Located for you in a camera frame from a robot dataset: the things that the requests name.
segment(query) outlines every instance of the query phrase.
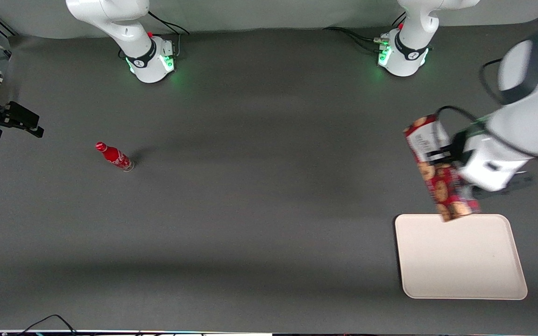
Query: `dark gray mat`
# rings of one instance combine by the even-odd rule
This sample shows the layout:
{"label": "dark gray mat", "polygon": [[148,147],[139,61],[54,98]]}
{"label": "dark gray mat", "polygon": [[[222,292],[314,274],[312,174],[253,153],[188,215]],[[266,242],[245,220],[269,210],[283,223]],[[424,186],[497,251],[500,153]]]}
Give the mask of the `dark gray mat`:
{"label": "dark gray mat", "polygon": [[512,223],[523,301],[408,298],[392,224],[435,211],[402,129],[495,110],[478,67],[536,27],[441,28],[411,78],[337,32],[188,36],[151,85],[110,39],[13,40],[3,94],[45,137],[0,140],[0,328],[538,335],[538,184],[482,202]]}

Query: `red bottle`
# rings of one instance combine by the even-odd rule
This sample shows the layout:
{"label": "red bottle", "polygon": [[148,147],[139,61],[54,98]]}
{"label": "red bottle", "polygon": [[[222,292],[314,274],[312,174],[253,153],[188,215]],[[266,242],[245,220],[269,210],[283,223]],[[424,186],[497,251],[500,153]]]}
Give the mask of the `red bottle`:
{"label": "red bottle", "polygon": [[116,147],[109,147],[103,142],[97,142],[94,146],[98,151],[103,153],[105,160],[111,162],[117,168],[124,170],[124,172],[130,172],[134,168],[134,162],[130,160],[128,156],[120,152]]}

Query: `beige tray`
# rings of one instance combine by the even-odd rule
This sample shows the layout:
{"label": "beige tray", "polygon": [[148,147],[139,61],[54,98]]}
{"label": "beige tray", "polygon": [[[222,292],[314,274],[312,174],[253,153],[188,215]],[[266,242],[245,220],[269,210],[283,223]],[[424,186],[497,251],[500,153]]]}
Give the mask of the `beige tray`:
{"label": "beige tray", "polygon": [[416,299],[522,300],[527,284],[510,222],[470,215],[399,215],[397,250],[406,295]]}

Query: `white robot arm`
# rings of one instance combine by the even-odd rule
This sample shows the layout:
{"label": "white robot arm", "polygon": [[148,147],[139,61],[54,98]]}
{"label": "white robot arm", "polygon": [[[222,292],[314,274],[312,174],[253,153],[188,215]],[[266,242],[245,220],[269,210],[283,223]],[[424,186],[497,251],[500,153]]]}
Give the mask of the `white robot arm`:
{"label": "white robot arm", "polygon": [[485,116],[487,132],[472,126],[457,134],[463,148],[460,175],[487,191],[499,191],[532,156],[538,156],[538,32],[510,49],[498,72],[502,107]]}
{"label": "white robot arm", "polygon": [[174,70],[171,41],[149,36],[135,21],[147,15],[149,0],[66,0],[66,5],[76,19],[109,34],[126,54],[130,70],[144,83],[160,81]]}
{"label": "white robot arm", "polygon": [[378,64],[393,75],[407,77],[425,62],[427,45],[431,42],[439,19],[434,11],[472,7],[480,0],[397,0],[406,10],[403,28],[382,34],[389,45]]}

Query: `black cable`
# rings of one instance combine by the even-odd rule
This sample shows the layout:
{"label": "black cable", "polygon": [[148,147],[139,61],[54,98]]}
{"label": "black cable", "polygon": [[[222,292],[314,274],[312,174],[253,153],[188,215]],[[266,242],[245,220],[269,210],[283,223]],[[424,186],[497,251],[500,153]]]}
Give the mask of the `black cable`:
{"label": "black cable", "polygon": [[350,30],[348,30],[348,29],[346,29],[346,28],[341,28],[341,27],[327,27],[327,28],[323,28],[323,29],[325,29],[325,30],[337,30],[337,31],[340,31],[340,32],[346,34],[346,36],[348,36],[349,38],[352,38],[352,41],[354,41],[354,43],[356,43],[359,47],[365,49],[366,51],[369,51],[369,52],[371,52],[371,53],[374,53],[374,52],[378,51],[377,49],[371,49],[371,48],[365,46],[364,44],[361,43],[361,41],[357,40],[356,37],[359,36],[359,38],[363,38],[363,39],[365,39],[365,40],[363,40],[363,41],[372,41],[372,39],[369,39],[369,38],[367,38],[367,37],[364,37],[364,36],[362,36],[362,35],[359,35],[359,34],[357,34],[357,33],[355,33],[355,32],[352,32],[352,31],[350,31]]}
{"label": "black cable", "polygon": [[[472,113],[466,111],[463,108],[459,108],[459,107],[453,106],[453,105],[442,106],[439,109],[437,109],[437,112],[435,112],[435,116],[436,116],[437,120],[439,120],[439,115],[441,114],[441,112],[443,110],[446,110],[446,109],[451,109],[451,110],[459,113],[460,115],[462,115],[463,117],[465,117],[466,119],[468,119],[472,123],[474,123],[474,125],[476,125],[478,128],[480,128],[481,130],[483,130],[484,132],[489,134],[489,136],[491,136],[493,139],[499,141],[501,144],[503,144],[504,146],[512,149],[513,151],[521,153],[522,155],[527,155],[529,157],[532,157],[532,158],[538,160],[538,155],[536,155],[534,153],[530,153],[529,151],[525,151],[524,149],[521,149],[519,147],[516,147],[512,143],[509,143],[508,141],[504,140],[501,136],[497,135],[494,132],[491,132],[491,130],[489,130],[487,128],[487,126],[485,125],[485,123],[483,123],[482,120],[479,120],[476,116],[474,116]],[[435,139],[439,142],[439,137],[438,136],[435,136]]]}
{"label": "black cable", "polygon": [[495,92],[493,92],[493,90],[489,86],[489,83],[487,83],[487,79],[485,79],[485,68],[490,66],[491,64],[499,63],[501,61],[502,59],[496,59],[496,60],[492,60],[483,64],[481,68],[479,69],[479,81],[481,85],[483,86],[483,89],[485,89],[485,92],[487,92],[487,94],[489,95],[489,97],[493,98],[496,102],[503,105],[504,99],[498,96],[497,94],[495,94]]}
{"label": "black cable", "polygon": [[325,30],[337,30],[337,31],[345,33],[348,36],[352,35],[352,36],[358,38],[359,40],[363,40],[363,41],[369,41],[369,42],[373,41],[372,38],[362,36],[360,34],[357,34],[357,33],[353,32],[350,29],[346,29],[346,28],[342,28],[342,27],[326,27],[326,28],[323,28],[323,29],[325,29]]}
{"label": "black cable", "polygon": [[[185,28],[182,28],[181,26],[178,26],[176,25],[175,23],[171,23],[171,22],[167,22],[165,20],[162,20],[162,19],[159,19],[159,17],[157,15],[155,15],[154,13],[152,13],[151,11],[149,11],[149,15],[151,15],[152,17],[154,17],[155,19],[157,19],[159,22],[162,22],[164,23],[166,26],[174,26],[174,27],[178,27],[180,28],[181,30],[183,30],[186,34],[190,35],[190,32],[187,31]],[[169,27],[171,30],[173,30],[174,32],[176,32],[176,34],[179,34],[174,28],[171,28]]]}
{"label": "black cable", "polygon": [[18,335],[24,335],[26,334],[26,332],[30,329],[32,329],[32,327],[34,327],[35,325],[38,325],[39,323],[42,323],[44,321],[46,321],[47,319],[50,319],[51,317],[57,317],[58,319],[62,320],[62,322],[68,327],[68,329],[70,329],[70,332],[72,333],[72,336],[76,336],[76,329],[74,329],[70,323],[68,323],[68,321],[64,320],[63,317],[61,317],[60,315],[57,315],[57,314],[53,314],[53,315],[49,315],[47,317],[45,317],[44,319],[38,321],[38,322],[35,322],[31,325],[28,326],[28,328],[24,329],[23,332],[19,333]]}
{"label": "black cable", "polygon": [[395,25],[396,25],[396,22],[397,22],[397,21],[402,17],[402,15],[404,15],[405,13],[406,13],[406,12],[401,13],[400,16],[398,16],[397,19],[395,19],[391,25],[392,25],[392,26],[395,26]]}
{"label": "black cable", "polygon": [[406,21],[406,17],[407,17],[406,15],[404,15],[404,17],[402,17],[402,19],[397,23],[396,28],[397,28],[397,26],[399,26],[399,25],[401,25],[402,23],[404,23],[404,21]]}

